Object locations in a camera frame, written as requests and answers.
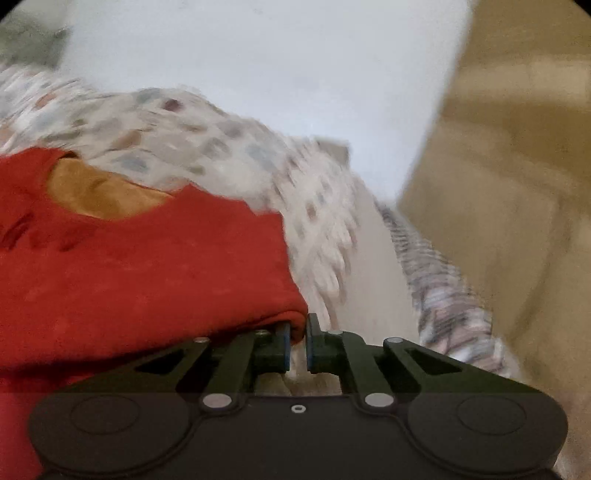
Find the silver screw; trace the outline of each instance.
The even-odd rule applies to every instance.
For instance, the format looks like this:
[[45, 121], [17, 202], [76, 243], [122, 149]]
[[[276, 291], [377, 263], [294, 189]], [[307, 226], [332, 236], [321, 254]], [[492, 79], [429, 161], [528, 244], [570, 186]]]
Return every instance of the silver screw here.
[[387, 393], [370, 393], [363, 401], [373, 408], [386, 408], [394, 403], [394, 397]]
[[293, 413], [304, 413], [306, 411], [306, 407], [303, 405], [293, 405], [291, 411]]
[[232, 403], [232, 397], [230, 395], [226, 395], [225, 393], [210, 393], [205, 395], [201, 402], [203, 405], [209, 408], [226, 408], [230, 403]]

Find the neckline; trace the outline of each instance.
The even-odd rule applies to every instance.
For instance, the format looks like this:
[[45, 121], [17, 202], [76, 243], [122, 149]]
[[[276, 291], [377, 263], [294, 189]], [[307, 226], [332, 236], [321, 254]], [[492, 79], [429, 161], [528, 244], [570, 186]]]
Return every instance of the neckline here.
[[182, 200], [185, 197], [187, 197], [195, 188], [192, 184], [187, 184], [177, 192], [170, 193], [172, 198], [168, 199], [163, 204], [156, 205], [155, 207], [152, 207], [150, 210], [129, 217], [107, 220], [89, 215], [84, 215], [82, 213], [77, 213], [72, 210], [69, 210], [64, 206], [60, 205], [53, 198], [51, 198], [47, 191], [47, 183], [49, 181], [49, 176], [51, 175], [53, 168], [57, 165], [57, 162], [59, 162], [68, 154], [73, 154], [79, 158], [79, 156], [75, 152], [68, 152], [65, 150], [57, 150], [56, 155], [48, 156], [48, 160], [43, 162], [39, 171], [39, 175], [36, 176], [37, 181], [35, 182], [35, 188], [38, 190], [40, 200], [44, 203], [44, 206], [48, 210], [60, 216], [70, 218], [71, 220], [76, 222], [88, 223], [96, 226], [125, 226], [136, 222], [141, 223], [145, 219], [151, 219], [151, 221], [148, 223], [152, 224], [152, 220], [154, 220], [154, 218], [157, 218], [163, 212], [167, 212], [169, 209], [172, 209], [173, 207], [177, 207], [178, 205], [180, 205]]

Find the red shirt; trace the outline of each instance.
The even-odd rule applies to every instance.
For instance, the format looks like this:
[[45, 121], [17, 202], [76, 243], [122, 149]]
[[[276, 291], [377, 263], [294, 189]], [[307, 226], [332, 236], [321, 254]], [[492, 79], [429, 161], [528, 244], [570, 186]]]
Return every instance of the red shirt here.
[[[280, 320], [301, 338], [307, 306], [289, 272], [279, 214], [257, 215], [187, 186], [131, 218], [79, 215], [46, 192], [63, 155], [32, 148], [0, 160], [0, 392], [30, 390], [18, 386], [23, 368]], [[9, 435], [0, 404], [0, 436]]]

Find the red fabric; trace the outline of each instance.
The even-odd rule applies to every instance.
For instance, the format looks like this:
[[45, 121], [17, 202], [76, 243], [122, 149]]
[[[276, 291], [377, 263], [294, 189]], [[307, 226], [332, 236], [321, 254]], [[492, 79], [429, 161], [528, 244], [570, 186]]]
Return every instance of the red fabric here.
[[256, 215], [188, 186], [128, 219], [78, 215], [46, 193], [63, 154], [33, 148], [0, 160], [2, 479], [30, 478], [24, 422], [37, 393], [79, 378], [24, 368], [281, 320], [295, 339], [303, 335], [307, 306], [290, 276], [279, 214]]

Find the beige surface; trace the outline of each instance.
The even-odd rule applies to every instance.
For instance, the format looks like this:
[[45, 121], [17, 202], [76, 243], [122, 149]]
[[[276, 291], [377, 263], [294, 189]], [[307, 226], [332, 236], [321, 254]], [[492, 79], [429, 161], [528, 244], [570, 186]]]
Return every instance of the beige surface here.
[[561, 401], [591, 478], [591, 18], [480, 0], [402, 212], [467, 276], [524, 376]]
[[357, 185], [356, 246], [345, 275], [343, 303], [334, 302], [338, 327], [371, 345], [399, 336], [418, 343], [418, 314], [390, 232], [361, 181]]

